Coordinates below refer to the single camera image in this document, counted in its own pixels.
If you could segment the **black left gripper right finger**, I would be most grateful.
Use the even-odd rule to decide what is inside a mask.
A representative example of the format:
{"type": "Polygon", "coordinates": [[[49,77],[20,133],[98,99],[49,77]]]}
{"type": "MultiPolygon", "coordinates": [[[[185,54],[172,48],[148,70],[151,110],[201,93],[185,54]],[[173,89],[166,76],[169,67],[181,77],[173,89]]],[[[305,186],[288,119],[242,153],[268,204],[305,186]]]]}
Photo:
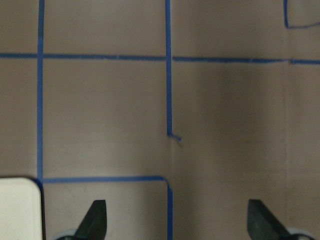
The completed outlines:
{"type": "Polygon", "coordinates": [[[252,240],[282,240],[291,235],[259,199],[248,201],[247,232],[252,240]]]}

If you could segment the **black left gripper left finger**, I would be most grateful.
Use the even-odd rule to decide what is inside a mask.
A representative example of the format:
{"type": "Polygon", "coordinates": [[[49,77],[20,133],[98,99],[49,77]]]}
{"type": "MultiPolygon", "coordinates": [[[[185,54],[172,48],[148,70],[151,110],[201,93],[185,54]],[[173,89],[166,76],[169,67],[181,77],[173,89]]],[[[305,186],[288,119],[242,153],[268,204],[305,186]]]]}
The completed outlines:
{"type": "Polygon", "coordinates": [[[105,200],[94,200],[74,237],[77,240],[104,240],[107,234],[107,208],[105,200]]]}

